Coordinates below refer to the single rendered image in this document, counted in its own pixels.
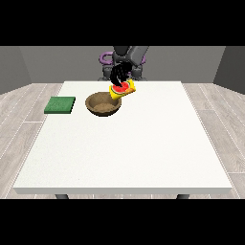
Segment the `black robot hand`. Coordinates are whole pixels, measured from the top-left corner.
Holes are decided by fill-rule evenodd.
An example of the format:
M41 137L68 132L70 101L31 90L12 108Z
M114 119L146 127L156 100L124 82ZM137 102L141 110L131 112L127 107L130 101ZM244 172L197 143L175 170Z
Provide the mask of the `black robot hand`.
M122 87L122 82L129 78L128 73L132 70L130 62L122 62L112 68L110 80L116 85Z

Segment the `yellow cup with melon print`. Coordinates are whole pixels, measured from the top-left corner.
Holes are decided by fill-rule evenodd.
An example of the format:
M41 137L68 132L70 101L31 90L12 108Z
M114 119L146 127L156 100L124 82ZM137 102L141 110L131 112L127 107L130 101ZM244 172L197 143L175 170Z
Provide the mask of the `yellow cup with melon print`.
M122 82L122 86L110 85L109 93L113 100L117 100L136 91L134 81L132 79Z

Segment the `brown wooden bowl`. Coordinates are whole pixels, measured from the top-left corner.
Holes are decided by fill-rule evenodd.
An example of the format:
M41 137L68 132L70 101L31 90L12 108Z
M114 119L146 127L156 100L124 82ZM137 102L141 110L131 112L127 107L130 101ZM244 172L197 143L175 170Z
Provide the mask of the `brown wooden bowl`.
M86 99L85 105L92 114L99 117L108 117L120 109L122 100L113 100L109 92L97 92Z

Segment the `green square pad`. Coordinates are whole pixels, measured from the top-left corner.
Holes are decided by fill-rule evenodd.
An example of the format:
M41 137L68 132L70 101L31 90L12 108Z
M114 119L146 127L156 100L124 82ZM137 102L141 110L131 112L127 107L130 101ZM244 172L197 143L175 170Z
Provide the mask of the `green square pad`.
M45 109L45 114L70 114L72 112L75 97L50 97Z

